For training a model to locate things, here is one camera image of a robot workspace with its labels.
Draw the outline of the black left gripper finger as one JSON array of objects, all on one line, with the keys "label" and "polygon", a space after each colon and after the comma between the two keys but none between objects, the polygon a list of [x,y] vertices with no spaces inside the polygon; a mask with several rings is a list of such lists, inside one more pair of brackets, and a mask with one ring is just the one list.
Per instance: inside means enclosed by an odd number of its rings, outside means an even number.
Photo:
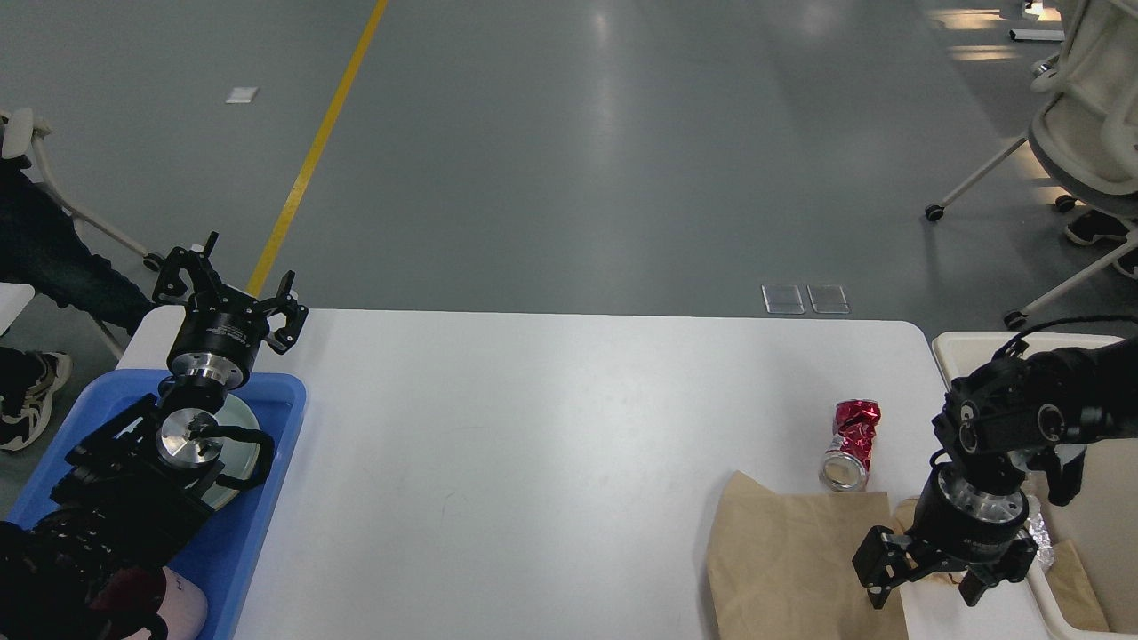
[{"label": "black left gripper finger", "polygon": [[220,238],[212,231],[200,248],[174,247],[163,260],[151,300],[159,307],[184,307],[192,313],[223,313],[233,309],[231,288],[212,266],[212,251]]},{"label": "black left gripper finger", "polygon": [[[261,339],[277,354],[284,354],[296,345],[300,339],[302,327],[310,315],[310,307],[300,304],[298,296],[292,292],[295,276],[295,271],[284,272],[277,287],[277,295],[256,302],[256,315],[259,315],[267,326],[267,333]],[[277,329],[269,327],[269,319],[274,315],[284,317],[284,325],[280,325]]]}]

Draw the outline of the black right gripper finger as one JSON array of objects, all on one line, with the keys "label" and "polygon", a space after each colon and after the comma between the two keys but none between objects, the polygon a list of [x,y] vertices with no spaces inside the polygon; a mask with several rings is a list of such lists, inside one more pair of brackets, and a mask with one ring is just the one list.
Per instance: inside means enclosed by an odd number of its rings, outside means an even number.
[{"label": "black right gripper finger", "polygon": [[869,527],[851,564],[873,609],[885,608],[889,596],[902,584],[953,571],[950,556],[935,545],[882,525]]},{"label": "black right gripper finger", "polygon": [[975,607],[988,590],[999,586],[1004,580],[1011,583],[1022,582],[1026,579],[1038,550],[1036,540],[1025,530],[1020,530],[1007,551],[996,563],[968,564],[958,586],[964,604]]}]

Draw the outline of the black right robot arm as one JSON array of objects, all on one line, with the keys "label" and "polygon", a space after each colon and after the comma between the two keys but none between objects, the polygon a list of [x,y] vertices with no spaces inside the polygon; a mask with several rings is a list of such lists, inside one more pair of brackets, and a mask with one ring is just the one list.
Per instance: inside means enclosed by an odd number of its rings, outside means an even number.
[{"label": "black right robot arm", "polygon": [[1039,550],[1026,530],[1029,471],[1045,475],[1048,501],[1063,507],[1081,491],[1087,445],[1135,438],[1135,339],[1029,356],[1030,333],[950,381],[912,526],[871,526],[853,553],[871,607],[935,572],[962,572],[967,606],[1026,579]]}]

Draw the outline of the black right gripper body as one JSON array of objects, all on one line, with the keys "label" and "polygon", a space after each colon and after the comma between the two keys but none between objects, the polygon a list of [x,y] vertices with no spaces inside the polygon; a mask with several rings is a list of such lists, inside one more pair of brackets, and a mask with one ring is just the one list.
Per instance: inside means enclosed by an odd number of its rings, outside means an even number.
[{"label": "black right gripper body", "polygon": [[954,465],[938,463],[927,474],[907,535],[957,563],[1019,566],[1032,563],[1029,515],[1021,489],[984,492]]}]

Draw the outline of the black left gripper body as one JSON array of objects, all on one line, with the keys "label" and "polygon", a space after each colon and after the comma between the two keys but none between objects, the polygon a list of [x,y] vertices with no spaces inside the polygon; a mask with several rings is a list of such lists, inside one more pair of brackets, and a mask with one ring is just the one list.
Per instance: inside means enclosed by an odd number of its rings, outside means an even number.
[{"label": "black left gripper body", "polygon": [[185,307],[167,368],[176,377],[197,376],[225,389],[242,388],[267,336],[267,315],[257,315],[251,307]]}]

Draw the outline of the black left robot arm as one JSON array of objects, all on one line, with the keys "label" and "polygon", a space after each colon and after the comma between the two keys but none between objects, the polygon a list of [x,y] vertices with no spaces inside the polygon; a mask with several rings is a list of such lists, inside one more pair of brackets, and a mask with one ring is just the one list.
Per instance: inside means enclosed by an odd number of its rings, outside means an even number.
[{"label": "black left robot arm", "polygon": [[224,284],[211,264],[217,240],[163,260],[155,302],[183,307],[167,377],[83,437],[28,527],[3,523],[5,639],[166,639],[165,571],[217,507],[263,486],[277,438],[228,424],[222,410],[251,380],[259,346],[284,354],[310,309],[287,271],[267,300]]}]

